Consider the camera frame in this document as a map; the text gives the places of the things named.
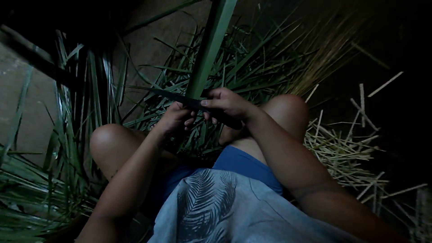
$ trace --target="knife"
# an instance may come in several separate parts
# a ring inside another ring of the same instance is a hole
[[[216,118],[219,122],[223,123],[224,125],[235,129],[240,130],[243,127],[243,124],[240,120],[235,119],[234,117],[226,114],[222,109],[216,109],[216,108],[206,108],[201,105],[201,101],[197,99],[187,98],[185,96],[172,93],[166,90],[159,90],[159,89],[153,89],[153,88],[141,88],[144,90],[151,91],[157,95],[163,96],[165,98],[168,98],[173,101],[177,101],[182,103],[185,106],[191,107],[194,110],[201,110],[203,112],[207,112],[210,114],[211,117]]]

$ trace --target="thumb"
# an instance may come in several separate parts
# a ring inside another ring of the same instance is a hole
[[[227,99],[205,99],[201,101],[201,105],[207,108],[227,109],[229,102]]]

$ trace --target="hand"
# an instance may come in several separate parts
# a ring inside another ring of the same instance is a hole
[[[157,130],[163,134],[171,134],[178,129],[189,130],[196,116],[195,111],[183,108],[183,104],[177,101],[173,102],[152,131]]]
[[[202,106],[222,109],[226,114],[242,121],[247,121],[259,110],[257,106],[227,88],[210,90],[207,97],[212,99],[201,101]],[[204,112],[204,118],[209,120],[210,114]],[[212,118],[212,122],[216,124],[217,120]]]

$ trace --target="knife handle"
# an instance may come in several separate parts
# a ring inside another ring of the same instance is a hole
[[[205,108],[209,113],[211,117],[214,117],[218,120],[218,122],[223,123],[224,125],[235,129],[235,130],[240,130],[243,127],[243,124],[241,123],[241,121],[235,119],[234,117],[226,114],[225,112],[223,112],[223,110],[221,109],[217,109],[217,108]]]

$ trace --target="person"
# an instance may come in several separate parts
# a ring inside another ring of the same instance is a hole
[[[301,98],[284,94],[258,107],[227,88],[207,95],[202,106],[244,124],[224,127],[219,142],[229,145],[211,169],[179,165],[163,149],[197,115],[178,102],[147,136],[113,124],[94,131],[91,154],[109,184],[77,242],[124,241],[141,205],[157,214],[150,242],[408,242],[302,145],[308,108]],[[281,196],[283,187],[301,210]]]

